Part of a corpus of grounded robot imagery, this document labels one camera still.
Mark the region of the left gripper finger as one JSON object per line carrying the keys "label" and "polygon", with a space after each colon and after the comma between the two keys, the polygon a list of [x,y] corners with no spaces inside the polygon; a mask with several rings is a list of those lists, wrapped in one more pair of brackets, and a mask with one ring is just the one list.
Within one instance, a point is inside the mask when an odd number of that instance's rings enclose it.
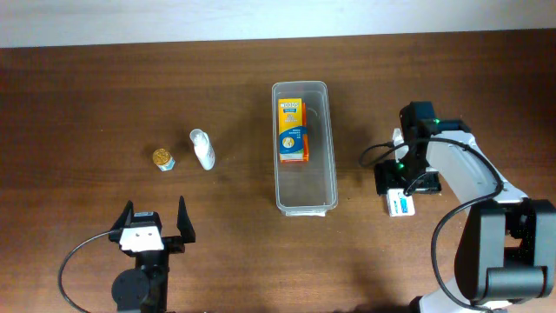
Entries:
{"label": "left gripper finger", "polygon": [[194,243],[196,241],[195,229],[189,218],[183,196],[180,196],[179,199],[176,227],[180,231],[184,243]]}
{"label": "left gripper finger", "polygon": [[120,230],[126,225],[130,224],[131,217],[134,214],[134,205],[131,201],[128,201],[121,213],[121,215],[116,219],[111,230]]}

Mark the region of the white Panadol box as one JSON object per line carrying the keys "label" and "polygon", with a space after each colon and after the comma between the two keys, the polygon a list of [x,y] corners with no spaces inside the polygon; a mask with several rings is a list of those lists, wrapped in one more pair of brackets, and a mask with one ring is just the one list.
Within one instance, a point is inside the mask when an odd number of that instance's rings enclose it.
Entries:
{"label": "white Panadol box", "polygon": [[406,196],[404,189],[390,189],[387,191],[387,209],[391,217],[413,216],[415,214],[412,196]]}

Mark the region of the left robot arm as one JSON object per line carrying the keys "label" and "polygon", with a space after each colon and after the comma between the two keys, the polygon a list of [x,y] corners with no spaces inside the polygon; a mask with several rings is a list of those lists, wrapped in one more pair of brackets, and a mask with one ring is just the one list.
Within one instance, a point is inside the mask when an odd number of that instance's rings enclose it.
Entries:
{"label": "left robot arm", "polygon": [[183,197],[179,198],[176,228],[178,236],[163,236],[157,212],[135,213],[133,203],[126,203],[109,234],[109,240],[135,260],[135,266],[112,283],[111,295],[118,312],[167,310],[169,257],[184,253],[185,245],[196,241]]}

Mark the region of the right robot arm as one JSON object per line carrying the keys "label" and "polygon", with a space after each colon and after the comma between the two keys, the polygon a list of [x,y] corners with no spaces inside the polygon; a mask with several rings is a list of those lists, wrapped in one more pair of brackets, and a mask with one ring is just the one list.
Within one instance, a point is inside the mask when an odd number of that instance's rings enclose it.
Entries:
{"label": "right robot arm", "polygon": [[[436,117],[430,102],[400,110],[401,127],[374,162],[379,195],[390,216],[411,216],[415,193],[437,193],[445,180],[460,204],[438,222],[431,262],[438,290],[417,296],[413,312],[505,312],[547,297],[555,285],[555,207],[509,183],[480,150],[461,120]],[[454,277],[437,267],[440,231],[455,215],[467,220],[454,259]]]}

